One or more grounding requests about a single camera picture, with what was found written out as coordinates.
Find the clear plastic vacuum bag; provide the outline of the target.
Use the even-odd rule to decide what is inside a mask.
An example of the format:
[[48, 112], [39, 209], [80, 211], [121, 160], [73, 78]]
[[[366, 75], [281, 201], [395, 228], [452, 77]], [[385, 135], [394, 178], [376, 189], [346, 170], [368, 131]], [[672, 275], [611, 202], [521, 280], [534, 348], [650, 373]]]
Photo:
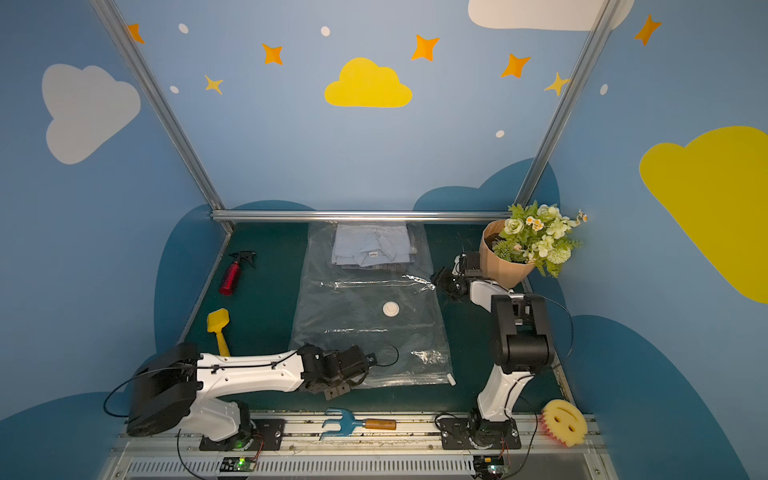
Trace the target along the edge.
[[365, 388], [451, 384], [426, 231], [421, 224], [399, 223], [414, 246], [411, 262], [367, 268], [331, 263], [337, 225], [352, 223], [310, 225], [291, 344], [324, 350], [357, 345], [375, 354], [379, 364]]

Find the light blue shirt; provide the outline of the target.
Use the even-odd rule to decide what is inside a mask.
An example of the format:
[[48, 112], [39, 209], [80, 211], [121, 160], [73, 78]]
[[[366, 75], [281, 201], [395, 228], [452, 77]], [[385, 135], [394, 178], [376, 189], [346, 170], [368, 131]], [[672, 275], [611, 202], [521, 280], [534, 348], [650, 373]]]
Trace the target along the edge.
[[414, 246], [404, 223], [338, 224], [331, 263], [361, 268], [410, 263]]

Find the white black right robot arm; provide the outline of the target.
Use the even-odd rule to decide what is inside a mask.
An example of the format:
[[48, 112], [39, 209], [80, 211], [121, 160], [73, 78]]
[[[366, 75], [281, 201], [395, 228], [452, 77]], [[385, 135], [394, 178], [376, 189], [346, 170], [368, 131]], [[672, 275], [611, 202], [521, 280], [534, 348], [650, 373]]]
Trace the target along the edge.
[[486, 278], [477, 252], [457, 255], [433, 282], [453, 299], [469, 299], [491, 315], [493, 368], [477, 398], [481, 418], [504, 422], [526, 384], [536, 375], [556, 368], [557, 355], [548, 306], [562, 305], [547, 297], [519, 293]]

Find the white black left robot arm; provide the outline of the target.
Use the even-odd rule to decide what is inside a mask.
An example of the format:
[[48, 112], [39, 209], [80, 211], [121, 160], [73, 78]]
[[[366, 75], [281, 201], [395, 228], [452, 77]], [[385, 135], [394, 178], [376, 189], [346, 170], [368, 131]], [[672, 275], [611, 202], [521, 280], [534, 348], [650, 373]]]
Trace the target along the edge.
[[378, 365], [357, 345], [324, 350], [306, 344], [266, 356], [203, 353], [182, 343], [142, 365], [132, 388], [126, 433], [134, 438], [179, 430], [202, 436], [205, 450], [246, 450], [258, 430], [248, 405], [231, 395], [275, 391], [322, 394], [328, 400], [361, 384]]

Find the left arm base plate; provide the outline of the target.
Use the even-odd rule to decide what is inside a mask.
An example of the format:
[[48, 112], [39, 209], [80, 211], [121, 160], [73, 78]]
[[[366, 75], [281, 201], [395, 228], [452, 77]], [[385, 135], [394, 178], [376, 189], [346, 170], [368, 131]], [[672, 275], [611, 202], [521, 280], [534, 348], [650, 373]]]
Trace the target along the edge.
[[286, 422], [283, 419], [255, 419], [234, 436], [213, 441], [203, 437], [200, 451], [278, 451], [281, 447]]

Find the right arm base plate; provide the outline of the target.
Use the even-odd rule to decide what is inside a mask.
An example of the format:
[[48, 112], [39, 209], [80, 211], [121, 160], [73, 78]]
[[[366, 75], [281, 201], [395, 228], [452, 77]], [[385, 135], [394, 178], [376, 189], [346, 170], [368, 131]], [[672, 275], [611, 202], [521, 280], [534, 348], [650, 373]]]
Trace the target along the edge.
[[520, 433], [514, 420], [440, 416], [435, 419], [444, 450], [518, 450]]

